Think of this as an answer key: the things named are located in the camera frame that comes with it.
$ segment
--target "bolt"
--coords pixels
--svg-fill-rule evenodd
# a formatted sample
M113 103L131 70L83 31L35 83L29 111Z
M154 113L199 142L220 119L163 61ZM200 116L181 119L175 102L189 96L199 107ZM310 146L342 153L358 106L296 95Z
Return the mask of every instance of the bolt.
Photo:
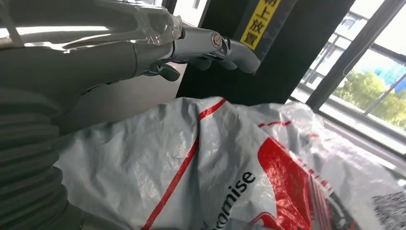
M219 34L212 34L212 44L216 48L221 47L221 36Z

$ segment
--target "yellow label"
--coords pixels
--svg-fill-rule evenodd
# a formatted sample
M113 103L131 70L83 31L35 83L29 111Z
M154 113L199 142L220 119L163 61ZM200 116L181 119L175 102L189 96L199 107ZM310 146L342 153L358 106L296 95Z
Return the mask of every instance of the yellow label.
M281 0L259 0L240 42L255 49Z

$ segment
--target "green foliage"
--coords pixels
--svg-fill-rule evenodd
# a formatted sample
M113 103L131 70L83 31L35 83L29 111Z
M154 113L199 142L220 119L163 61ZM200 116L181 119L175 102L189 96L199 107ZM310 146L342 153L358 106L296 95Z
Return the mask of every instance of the green foliage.
M387 86L373 72L351 72L342 87L338 87L333 95L367 110L385 91ZM406 91L390 92L371 112L386 122L406 128Z

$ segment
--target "robotic arm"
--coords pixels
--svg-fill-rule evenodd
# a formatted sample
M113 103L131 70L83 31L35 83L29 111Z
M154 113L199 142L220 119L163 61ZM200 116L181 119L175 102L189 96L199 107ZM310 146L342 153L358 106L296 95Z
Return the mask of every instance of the robotic arm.
M53 167L58 128L50 121L82 94L143 74L175 81L180 73L168 62L204 70L217 61L246 73L259 67L245 45L211 30L184 25L175 40L139 43L142 23L162 14L145 7L147 20L137 20L140 11L133 14L128 2L135 1L0 0L0 229L119 229L71 205ZM128 29L133 24L137 29ZM167 26L149 28L160 34Z

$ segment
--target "floor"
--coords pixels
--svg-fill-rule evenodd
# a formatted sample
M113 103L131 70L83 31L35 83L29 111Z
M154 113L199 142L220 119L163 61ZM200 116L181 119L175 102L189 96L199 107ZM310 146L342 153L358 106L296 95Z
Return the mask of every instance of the floor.
M175 82L161 76L138 76L103 85L81 96L69 113L55 119L61 135L102 122L123 120L173 100L186 65L171 65L181 73Z

